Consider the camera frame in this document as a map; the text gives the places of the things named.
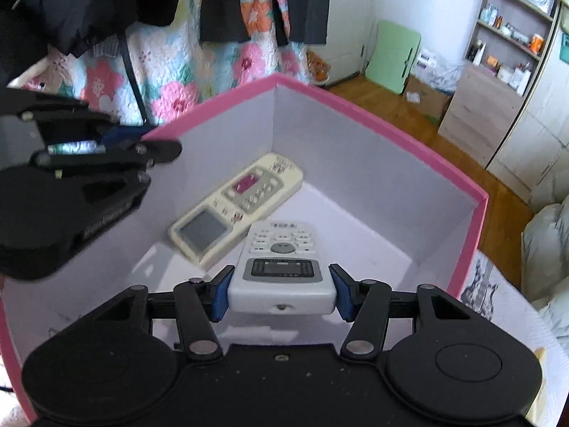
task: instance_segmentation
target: storage box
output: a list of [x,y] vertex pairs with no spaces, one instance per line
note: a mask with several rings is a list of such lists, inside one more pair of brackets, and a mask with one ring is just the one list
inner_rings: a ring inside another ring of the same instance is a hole
[[[0,351],[30,417],[20,382],[21,363],[30,352],[131,285],[131,270],[154,243],[167,242],[172,223],[270,151],[291,159],[305,176],[302,188],[271,218],[315,225],[329,263],[340,264],[355,279],[385,281],[394,290],[414,291],[424,283],[453,295],[462,289],[488,195],[377,116],[277,74],[211,99],[148,136],[173,137],[181,140],[183,152],[172,164],[149,171],[153,181],[138,211],[52,277],[32,284],[6,281]],[[235,264],[240,248],[207,274]],[[152,269],[146,274],[152,292],[161,278],[154,278]],[[182,270],[179,282],[193,275]],[[230,310],[215,331],[223,345],[239,341],[240,332],[253,332],[257,343],[338,346],[349,326],[337,312],[252,318]],[[396,320],[386,348],[409,333],[411,324]]]
[[452,96],[433,90],[429,85],[409,75],[403,98],[419,112],[425,114],[430,122],[439,125],[447,112]]

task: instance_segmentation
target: gray oval button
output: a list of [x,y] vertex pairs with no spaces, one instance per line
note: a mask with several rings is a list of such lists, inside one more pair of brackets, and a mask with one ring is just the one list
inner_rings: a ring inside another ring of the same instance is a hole
[[276,244],[271,245],[271,250],[274,253],[287,254],[294,252],[296,249],[295,246],[289,242],[277,242]]

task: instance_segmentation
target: white door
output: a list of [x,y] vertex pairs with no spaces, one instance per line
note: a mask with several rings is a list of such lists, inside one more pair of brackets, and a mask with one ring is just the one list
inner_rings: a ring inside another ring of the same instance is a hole
[[329,82],[359,72],[371,31],[372,0],[330,0],[328,39],[311,49],[331,65]]

